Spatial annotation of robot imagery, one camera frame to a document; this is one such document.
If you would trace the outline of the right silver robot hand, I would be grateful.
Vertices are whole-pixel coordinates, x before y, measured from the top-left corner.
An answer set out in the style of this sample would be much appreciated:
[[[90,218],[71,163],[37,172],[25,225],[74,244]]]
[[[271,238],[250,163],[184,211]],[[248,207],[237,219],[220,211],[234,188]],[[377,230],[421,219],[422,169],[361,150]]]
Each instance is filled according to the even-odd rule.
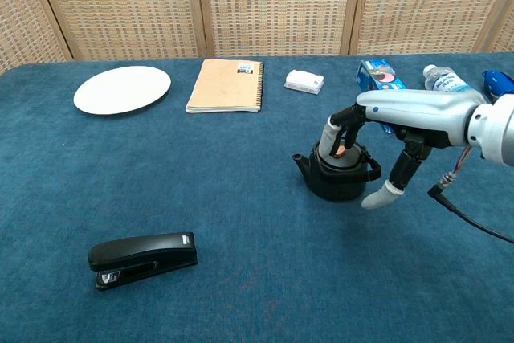
[[[324,126],[318,155],[334,167],[353,147],[361,126],[378,122],[394,129],[405,143],[390,176],[382,187],[361,202],[366,210],[396,201],[433,148],[467,145],[467,126],[473,111],[485,99],[477,92],[438,92],[414,89],[374,90],[358,95],[356,102],[332,114]]]

